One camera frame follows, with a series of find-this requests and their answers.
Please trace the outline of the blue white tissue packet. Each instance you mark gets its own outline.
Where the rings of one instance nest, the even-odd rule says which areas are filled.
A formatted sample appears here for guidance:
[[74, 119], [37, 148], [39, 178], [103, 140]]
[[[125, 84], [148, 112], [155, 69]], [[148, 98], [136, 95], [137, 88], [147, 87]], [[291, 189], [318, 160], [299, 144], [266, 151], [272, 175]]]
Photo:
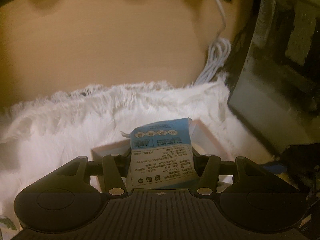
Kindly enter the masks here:
[[185, 185], [199, 178], [190, 139], [191, 119], [154, 122], [129, 134], [131, 162], [126, 186], [132, 189], [160, 189]]

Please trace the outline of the white textured cloth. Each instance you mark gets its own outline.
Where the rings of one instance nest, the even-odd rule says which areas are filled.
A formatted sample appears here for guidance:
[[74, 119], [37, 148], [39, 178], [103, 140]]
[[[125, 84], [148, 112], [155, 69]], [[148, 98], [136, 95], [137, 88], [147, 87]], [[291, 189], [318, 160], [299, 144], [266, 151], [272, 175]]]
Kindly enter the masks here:
[[1, 113], [1, 215], [17, 223], [13, 202], [24, 187], [91, 149], [121, 141], [123, 133], [163, 120], [200, 120], [224, 149], [222, 157], [272, 161], [264, 146], [227, 106], [225, 76], [174, 88], [167, 82], [74, 92], [21, 102]]

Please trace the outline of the pink cardboard gift box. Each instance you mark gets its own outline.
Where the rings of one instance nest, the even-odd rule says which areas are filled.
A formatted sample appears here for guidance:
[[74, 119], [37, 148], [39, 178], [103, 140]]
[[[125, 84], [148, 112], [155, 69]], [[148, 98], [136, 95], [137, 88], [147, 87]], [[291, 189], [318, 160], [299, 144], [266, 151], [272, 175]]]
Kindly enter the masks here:
[[159, 121], [124, 134], [125, 140], [91, 150], [94, 160], [115, 158], [127, 191], [192, 188], [207, 158], [230, 160], [219, 141], [200, 120]]

